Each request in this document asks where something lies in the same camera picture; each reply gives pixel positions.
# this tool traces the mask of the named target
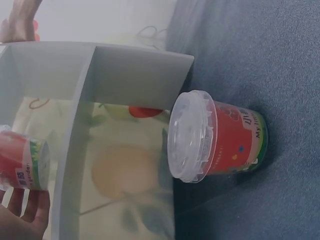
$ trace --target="clear plastic lid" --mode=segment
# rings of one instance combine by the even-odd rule
[[[171,112],[167,144],[173,177],[185,183],[197,183],[206,176],[213,161],[216,119],[215,103],[207,92],[193,90],[177,98]]]

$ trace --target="red label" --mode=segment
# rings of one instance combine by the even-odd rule
[[[0,132],[0,184],[15,188],[20,187],[19,177],[23,176],[16,172],[16,169],[23,167],[26,142],[25,137],[15,132]]]
[[[251,165],[258,164],[262,148],[265,151],[265,124],[254,111],[214,103],[217,119],[214,133],[217,136],[216,144],[212,146],[214,155],[208,174],[247,171]]]

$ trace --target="cable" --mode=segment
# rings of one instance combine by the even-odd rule
[[[154,29],[154,33],[153,33],[150,37],[142,36],[142,33],[143,33],[145,30],[150,29],[150,28],[151,28],[151,29]],[[157,29],[155,26],[150,25],[150,26],[146,26],[146,27],[144,27],[143,29],[141,29],[141,30],[136,34],[136,36],[137,36],[138,38],[140,37],[140,42],[141,42],[142,45],[145,45],[145,46],[148,46],[148,47],[153,47],[153,48],[155,48],[155,49],[157,49],[157,50],[161,50],[161,49],[160,49],[159,47],[157,47],[155,44],[146,44],[145,42],[143,42],[143,41],[141,40],[141,38],[149,38],[149,39],[155,41],[155,40],[157,40],[157,37],[158,37],[158,35],[159,35],[160,33],[165,32],[165,31],[167,31],[167,30],[168,30],[168,29],[165,28],[165,29],[162,29],[162,30],[158,31],[158,29]]]

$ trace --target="finger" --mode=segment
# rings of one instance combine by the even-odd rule
[[[4,200],[5,191],[0,190],[0,204],[2,204],[2,201]]]
[[[28,203],[25,208],[22,220],[32,223],[35,220],[36,212],[38,210],[39,191],[31,190],[28,197]]]
[[[15,188],[8,204],[8,210],[18,217],[21,215],[24,193],[24,189]]]
[[[44,233],[49,223],[50,195],[48,191],[39,191],[38,208],[32,224],[36,229]]]

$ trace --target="red object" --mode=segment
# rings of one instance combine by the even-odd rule
[[[39,24],[36,20],[33,20],[33,28],[34,28],[34,31],[37,31],[38,30],[38,27],[39,27]]]
[[[34,39],[39,42],[40,41],[40,36],[36,33],[34,34]]]
[[[0,132],[0,184],[14,188],[20,187],[16,170],[23,168],[24,149],[27,142],[25,137],[15,132]]]
[[[139,119],[152,118],[161,114],[162,112],[163,110],[160,110],[160,109],[129,106],[129,113],[133,117],[139,118]]]
[[[267,129],[257,112],[221,102],[214,102],[217,122],[213,128],[208,175],[247,171],[263,159],[267,145]]]

